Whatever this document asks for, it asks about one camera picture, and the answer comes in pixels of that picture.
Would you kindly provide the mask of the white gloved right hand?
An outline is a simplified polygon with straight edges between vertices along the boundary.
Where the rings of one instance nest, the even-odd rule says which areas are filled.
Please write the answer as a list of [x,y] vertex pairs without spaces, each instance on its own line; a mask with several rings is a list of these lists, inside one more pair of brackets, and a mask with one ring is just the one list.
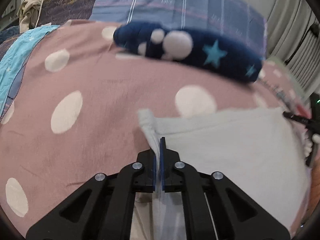
[[315,153],[313,154],[316,159],[319,156],[319,139],[320,136],[317,133],[312,133],[310,131],[305,131],[303,133],[303,151],[304,156],[307,158],[310,156],[310,154],[315,150]]

